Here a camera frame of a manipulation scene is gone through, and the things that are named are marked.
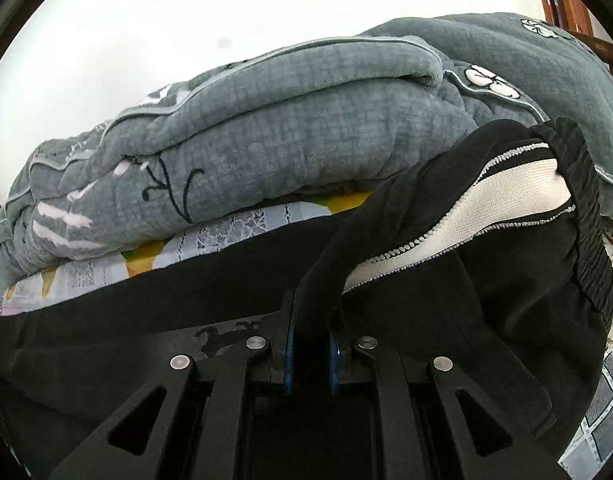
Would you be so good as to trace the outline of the grey quilted blanket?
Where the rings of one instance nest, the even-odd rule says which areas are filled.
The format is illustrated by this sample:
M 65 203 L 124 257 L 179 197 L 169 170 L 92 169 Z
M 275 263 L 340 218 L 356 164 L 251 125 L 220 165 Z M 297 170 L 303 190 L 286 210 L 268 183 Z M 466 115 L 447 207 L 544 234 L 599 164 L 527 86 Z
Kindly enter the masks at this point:
M 569 32 L 510 13 L 397 18 L 167 84 L 40 144 L 0 210 L 0 302 L 22 278 L 264 200 L 372 183 L 499 119 L 582 130 L 613 219 L 613 76 Z

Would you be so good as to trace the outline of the dark wooden headboard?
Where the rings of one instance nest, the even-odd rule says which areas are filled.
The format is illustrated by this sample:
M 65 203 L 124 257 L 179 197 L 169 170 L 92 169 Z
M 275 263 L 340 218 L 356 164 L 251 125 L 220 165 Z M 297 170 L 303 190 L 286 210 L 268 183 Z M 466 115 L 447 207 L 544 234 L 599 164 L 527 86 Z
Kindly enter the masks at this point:
M 546 21 L 584 44 L 607 65 L 613 75 L 613 40 L 582 0 L 541 0 Z

